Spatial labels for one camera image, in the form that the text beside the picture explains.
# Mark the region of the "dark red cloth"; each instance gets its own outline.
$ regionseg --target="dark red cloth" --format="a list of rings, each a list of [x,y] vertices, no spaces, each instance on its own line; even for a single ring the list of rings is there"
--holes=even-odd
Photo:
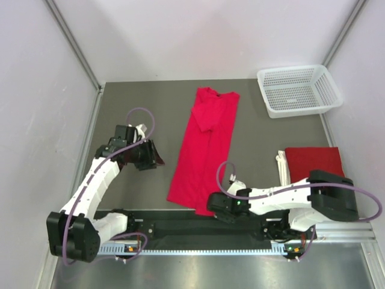
[[[239,94],[219,94],[199,88],[191,109],[178,164],[167,200],[196,209],[196,214],[213,216],[206,209],[211,193],[219,191],[215,175],[227,160]],[[222,181],[224,170],[220,173]]]
[[[338,148],[287,148],[285,154],[291,183],[309,177],[311,170],[345,176]]]

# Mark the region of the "laundry basket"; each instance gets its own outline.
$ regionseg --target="laundry basket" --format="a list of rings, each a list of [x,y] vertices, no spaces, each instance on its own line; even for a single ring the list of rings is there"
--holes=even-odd
[[[323,65],[264,69],[258,83],[271,118],[325,113],[343,100]]]

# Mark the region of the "white wall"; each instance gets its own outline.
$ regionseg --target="white wall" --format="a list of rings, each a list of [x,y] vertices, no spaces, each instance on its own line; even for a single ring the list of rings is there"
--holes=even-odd
[[[345,98],[339,109],[327,114],[346,174],[385,204],[385,2],[370,0],[330,72]],[[370,216],[376,206],[359,196],[359,208]],[[385,254],[385,215],[372,222]]]
[[[56,0],[105,81],[255,78],[321,63],[353,0]]]
[[[96,90],[42,0],[0,3],[0,288],[32,288]]]

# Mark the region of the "folded cloth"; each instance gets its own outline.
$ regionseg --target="folded cloth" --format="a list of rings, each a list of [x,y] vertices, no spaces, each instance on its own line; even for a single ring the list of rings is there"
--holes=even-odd
[[[286,160],[286,155],[284,151],[278,151],[278,155],[276,156],[278,171],[279,171],[279,180],[281,185],[289,185],[290,184],[290,173],[288,161]]]
[[[308,178],[311,170],[345,176],[338,148],[287,148],[285,155],[291,182]]]
[[[219,191],[216,174],[227,160],[235,123],[239,94],[219,94],[200,88],[191,109],[179,159],[167,200],[196,209],[196,214],[213,216],[207,210],[209,195]],[[220,172],[220,181],[224,169]]]

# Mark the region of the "metal floor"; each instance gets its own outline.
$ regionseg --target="metal floor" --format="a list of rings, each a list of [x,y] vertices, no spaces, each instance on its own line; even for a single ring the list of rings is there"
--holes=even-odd
[[[135,107],[153,112],[152,138],[166,166],[145,172],[125,167],[99,209],[185,209],[167,202],[166,196],[196,89],[206,86],[241,95],[229,160],[237,165],[237,177],[250,187],[279,185],[275,159],[279,149],[328,146],[319,116],[270,119],[255,79],[108,83],[87,169],[96,149],[113,136],[116,124],[125,124],[126,113]],[[137,112],[131,121],[150,127],[145,113]],[[360,244],[314,244],[299,264],[282,260],[273,256],[142,256],[125,266],[106,260],[65,269],[59,262],[52,288],[373,288]],[[87,271],[66,284],[58,274],[61,270],[65,278]]]

